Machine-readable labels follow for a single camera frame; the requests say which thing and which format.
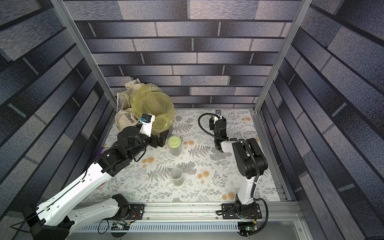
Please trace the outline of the glass jar with green lid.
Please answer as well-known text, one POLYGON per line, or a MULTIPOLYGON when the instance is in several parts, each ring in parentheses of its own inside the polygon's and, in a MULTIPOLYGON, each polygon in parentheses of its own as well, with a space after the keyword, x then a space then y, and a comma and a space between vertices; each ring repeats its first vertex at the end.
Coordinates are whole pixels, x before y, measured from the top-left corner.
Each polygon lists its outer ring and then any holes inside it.
POLYGON ((179 156, 182 153, 182 140, 180 137, 172 136, 168 140, 168 146, 170 154, 173 156, 179 156))

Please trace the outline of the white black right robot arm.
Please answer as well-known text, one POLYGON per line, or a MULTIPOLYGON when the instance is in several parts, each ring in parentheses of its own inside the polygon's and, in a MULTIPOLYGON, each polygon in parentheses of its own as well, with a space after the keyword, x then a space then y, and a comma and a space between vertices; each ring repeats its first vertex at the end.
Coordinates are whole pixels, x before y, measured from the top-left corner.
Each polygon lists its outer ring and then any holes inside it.
POLYGON ((227 120, 211 117, 210 130, 214 132, 215 147, 222 153, 234 155, 240 174, 243 176, 235 204, 231 209, 240 218, 261 219, 254 192, 260 176, 268 169, 267 160, 255 139, 239 140, 227 136, 227 120))

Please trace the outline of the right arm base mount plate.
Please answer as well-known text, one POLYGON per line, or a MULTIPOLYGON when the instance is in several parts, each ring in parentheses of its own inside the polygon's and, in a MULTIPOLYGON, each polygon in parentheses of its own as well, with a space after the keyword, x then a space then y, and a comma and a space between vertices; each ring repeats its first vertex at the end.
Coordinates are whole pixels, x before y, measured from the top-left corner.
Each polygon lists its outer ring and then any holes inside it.
POLYGON ((249 205, 242 205, 239 203, 221 204, 221 210, 224 220, 259 220, 263 218, 260 205, 253 202, 249 205))

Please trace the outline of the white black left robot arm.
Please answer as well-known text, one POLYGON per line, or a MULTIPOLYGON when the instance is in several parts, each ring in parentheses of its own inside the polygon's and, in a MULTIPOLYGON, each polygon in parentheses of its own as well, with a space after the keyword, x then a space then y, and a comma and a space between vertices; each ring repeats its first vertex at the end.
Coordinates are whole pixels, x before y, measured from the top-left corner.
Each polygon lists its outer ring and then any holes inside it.
POLYGON ((116 176, 133 161, 139 161, 148 146, 163 147, 169 131, 158 136, 141 133, 144 124, 124 128, 118 140, 98 156, 72 183, 37 207, 24 206, 23 215, 35 240, 65 240, 73 232, 100 220, 125 219, 131 213, 121 194, 83 209, 75 207, 93 190, 116 176))

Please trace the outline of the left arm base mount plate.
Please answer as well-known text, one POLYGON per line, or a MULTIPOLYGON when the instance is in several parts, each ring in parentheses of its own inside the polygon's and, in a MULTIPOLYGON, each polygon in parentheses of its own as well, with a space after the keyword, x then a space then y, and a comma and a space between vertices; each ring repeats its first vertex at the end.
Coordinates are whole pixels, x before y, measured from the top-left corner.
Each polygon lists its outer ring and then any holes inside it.
POLYGON ((137 221, 142 220, 145 210, 144 204, 130 204, 129 208, 124 207, 118 213, 107 220, 123 220, 123 221, 137 221))

